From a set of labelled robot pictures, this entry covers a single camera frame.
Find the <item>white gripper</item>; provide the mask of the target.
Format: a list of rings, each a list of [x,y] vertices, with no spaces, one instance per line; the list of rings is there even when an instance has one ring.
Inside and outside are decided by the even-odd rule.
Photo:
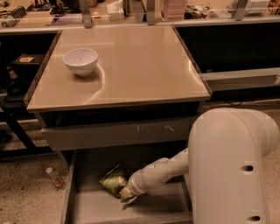
[[[120,203],[120,208],[122,210],[125,210],[130,204],[132,204],[137,199],[137,196],[133,197],[133,194],[141,195],[144,193],[144,182],[142,180],[141,173],[137,171],[130,176],[128,185],[123,187],[122,190],[119,192],[119,194],[123,198]]]

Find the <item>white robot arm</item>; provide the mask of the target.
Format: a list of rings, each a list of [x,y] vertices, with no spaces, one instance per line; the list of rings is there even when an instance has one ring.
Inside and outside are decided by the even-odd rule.
[[[270,224],[262,157],[278,144],[278,125],[265,113],[211,109],[193,124],[185,150],[134,172],[121,195],[137,197],[187,174],[193,224]]]

